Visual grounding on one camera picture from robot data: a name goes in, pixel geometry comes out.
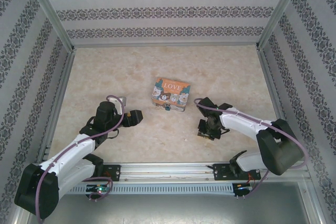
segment beige floor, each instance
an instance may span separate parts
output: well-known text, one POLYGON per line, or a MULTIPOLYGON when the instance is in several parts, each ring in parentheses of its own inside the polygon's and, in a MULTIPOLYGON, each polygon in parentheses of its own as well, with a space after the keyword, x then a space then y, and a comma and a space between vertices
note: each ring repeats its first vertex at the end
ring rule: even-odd
POLYGON ((81 48, 77 50, 50 155, 69 144, 109 94, 127 97, 126 110, 143 121, 121 128, 95 154, 105 162, 228 161, 256 142, 231 131, 220 140, 197 136, 202 117, 193 100, 208 96, 258 118, 275 119, 254 46, 81 48), (184 112, 152 105, 157 77, 185 81, 191 91, 184 112))

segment wall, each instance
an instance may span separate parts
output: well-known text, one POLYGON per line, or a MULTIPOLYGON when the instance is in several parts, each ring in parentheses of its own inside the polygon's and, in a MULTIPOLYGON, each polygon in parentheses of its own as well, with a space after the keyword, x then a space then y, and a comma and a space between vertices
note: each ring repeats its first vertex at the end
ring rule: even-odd
POLYGON ((291 0, 264 47, 282 110, 309 151, 328 223, 336 223, 336 0, 291 0))
POLYGON ((279 0, 50 0, 75 46, 258 41, 279 0))
POLYGON ((37 0, 0 0, 0 223, 36 161, 67 52, 37 0))

